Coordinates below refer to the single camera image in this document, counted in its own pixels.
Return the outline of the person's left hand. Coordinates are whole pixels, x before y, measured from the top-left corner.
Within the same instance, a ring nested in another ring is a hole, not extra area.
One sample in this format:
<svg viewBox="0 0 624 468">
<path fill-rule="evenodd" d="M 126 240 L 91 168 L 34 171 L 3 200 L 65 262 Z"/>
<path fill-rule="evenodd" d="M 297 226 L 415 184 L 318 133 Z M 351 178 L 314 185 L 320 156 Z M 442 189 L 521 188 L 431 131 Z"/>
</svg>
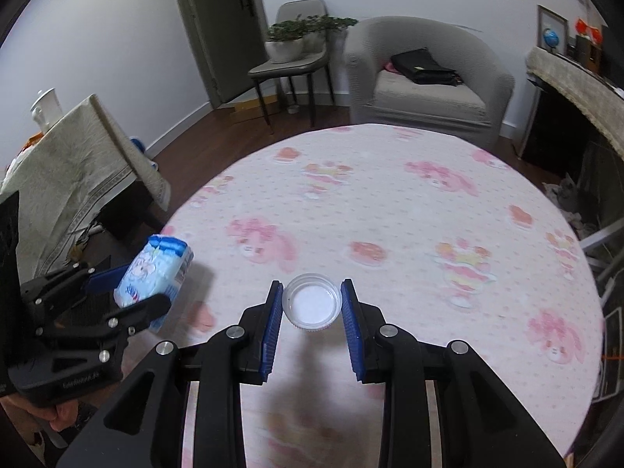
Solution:
<svg viewBox="0 0 624 468">
<path fill-rule="evenodd" d="M 2 397 L 1 404 L 16 430 L 29 446 L 37 443 L 35 436 L 40 431 L 38 419 L 47 422 L 53 431 L 60 432 L 76 423 L 79 407 L 79 401 L 73 399 L 52 408 L 39 408 L 19 394 Z"/>
</svg>

